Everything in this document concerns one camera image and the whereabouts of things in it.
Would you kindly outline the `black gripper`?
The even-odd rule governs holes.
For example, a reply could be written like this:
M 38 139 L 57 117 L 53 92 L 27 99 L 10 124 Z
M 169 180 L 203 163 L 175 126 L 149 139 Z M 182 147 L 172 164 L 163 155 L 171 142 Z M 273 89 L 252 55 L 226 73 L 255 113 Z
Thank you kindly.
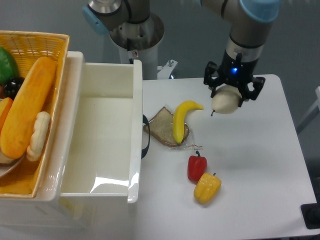
M 262 76 L 253 76 L 253 71 L 258 62 L 258 58 L 253 61 L 243 61 L 243 55 L 238 53 L 236 57 L 231 57 L 227 51 L 224 51 L 220 67 L 209 61 L 204 70 L 203 84 L 211 90 L 210 97 L 216 95 L 217 87 L 222 84 L 230 84 L 239 81 L 239 92 L 241 101 L 255 101 L 264 87 L 266 78 Z M 214 73 L 218 73 L 218 77 L 213 78 Z

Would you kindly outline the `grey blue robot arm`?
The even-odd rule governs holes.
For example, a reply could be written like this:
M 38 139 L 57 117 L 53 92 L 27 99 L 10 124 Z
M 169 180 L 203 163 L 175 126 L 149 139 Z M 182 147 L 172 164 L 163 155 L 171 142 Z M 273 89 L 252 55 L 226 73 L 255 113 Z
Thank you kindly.
M 210 61 L 203 83 L 217 95 L 223 86 L 239 92 L 240 102 L 256 100 L 265 84 L 253 75 L 264 44 L 278 16 L 279 0 L 202 0 L 200 5 L 230 22 L 231 29 L 220 65 Z M 163 40 L 162 20 L 147 0 L 90 0 L 82 14 L 99 35 L 108 34 L 123 63 L 142 62 L 143 78 L 155 78 L 158 45 Z

